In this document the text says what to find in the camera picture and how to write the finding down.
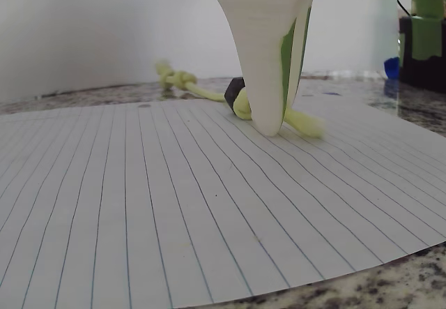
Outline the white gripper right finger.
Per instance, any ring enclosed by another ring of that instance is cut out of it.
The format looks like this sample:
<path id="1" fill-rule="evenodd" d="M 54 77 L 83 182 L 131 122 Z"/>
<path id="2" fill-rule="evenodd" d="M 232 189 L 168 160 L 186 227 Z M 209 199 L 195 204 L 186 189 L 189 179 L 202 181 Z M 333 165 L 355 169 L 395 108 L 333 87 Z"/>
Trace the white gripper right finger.
<path id="1" fill-rule="evenodd" d="M 281 13 L 279 42 L 280 114 L 292 105 L 298 92 L 305 56 L 313 0 L 278 0 Z"/>

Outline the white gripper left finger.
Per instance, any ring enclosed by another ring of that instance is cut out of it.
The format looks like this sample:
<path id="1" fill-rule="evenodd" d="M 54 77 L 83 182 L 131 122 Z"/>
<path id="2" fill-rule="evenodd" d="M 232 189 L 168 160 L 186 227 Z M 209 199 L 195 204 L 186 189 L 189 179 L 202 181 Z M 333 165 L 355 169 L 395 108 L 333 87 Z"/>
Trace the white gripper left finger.
<path id="1" fill-rule="evenodd" d="M 252 120 L 268 136 L 284 121 L 280 114 L 278 0 L 218 0 L 236 44 Z"/>

